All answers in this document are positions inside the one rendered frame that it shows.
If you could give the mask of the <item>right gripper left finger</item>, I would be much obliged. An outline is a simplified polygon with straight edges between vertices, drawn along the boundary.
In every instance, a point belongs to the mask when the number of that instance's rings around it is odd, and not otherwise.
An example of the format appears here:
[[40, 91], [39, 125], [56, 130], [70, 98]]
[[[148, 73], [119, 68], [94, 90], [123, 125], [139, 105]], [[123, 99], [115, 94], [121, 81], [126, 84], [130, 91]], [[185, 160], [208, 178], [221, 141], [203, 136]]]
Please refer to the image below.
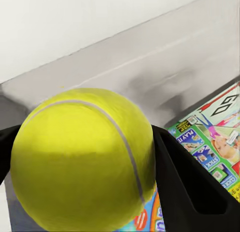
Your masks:
[[0, 184], [11, 170], [11, 151], [20, 125], [0, 130]]

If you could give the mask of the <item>tennis ball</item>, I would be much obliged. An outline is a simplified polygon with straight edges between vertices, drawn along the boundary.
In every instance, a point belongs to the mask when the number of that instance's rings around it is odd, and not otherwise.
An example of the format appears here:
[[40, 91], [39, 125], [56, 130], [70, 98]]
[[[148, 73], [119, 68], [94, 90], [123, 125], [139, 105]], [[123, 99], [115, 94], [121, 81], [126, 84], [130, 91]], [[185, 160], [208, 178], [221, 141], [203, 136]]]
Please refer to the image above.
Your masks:
[[112, 232], [156, 190], [153, 129], [113, 91], [78, 87], [47, 99], [13, 142], [10, 171], [24, 210], [49, 232]]

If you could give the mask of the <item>board game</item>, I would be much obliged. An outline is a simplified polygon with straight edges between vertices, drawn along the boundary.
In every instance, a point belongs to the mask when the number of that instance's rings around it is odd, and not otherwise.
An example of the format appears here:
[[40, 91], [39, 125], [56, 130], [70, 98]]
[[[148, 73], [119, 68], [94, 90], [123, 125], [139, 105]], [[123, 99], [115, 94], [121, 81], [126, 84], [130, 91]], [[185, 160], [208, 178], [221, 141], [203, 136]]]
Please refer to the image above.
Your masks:
[[166, 232], [158, 188], [139, 216], [112, 232]]
[[240, 203], [240, 80], [167, 131]]

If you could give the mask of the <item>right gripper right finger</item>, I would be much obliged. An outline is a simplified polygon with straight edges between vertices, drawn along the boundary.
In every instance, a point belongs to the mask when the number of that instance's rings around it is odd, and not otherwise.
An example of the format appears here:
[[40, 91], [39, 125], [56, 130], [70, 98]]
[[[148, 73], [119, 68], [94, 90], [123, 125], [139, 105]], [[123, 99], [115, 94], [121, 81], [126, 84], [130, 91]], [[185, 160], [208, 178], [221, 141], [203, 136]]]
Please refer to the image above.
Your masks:
[[166, 129], [151, 126], [165, 232], [240, 232], [240, 203]]

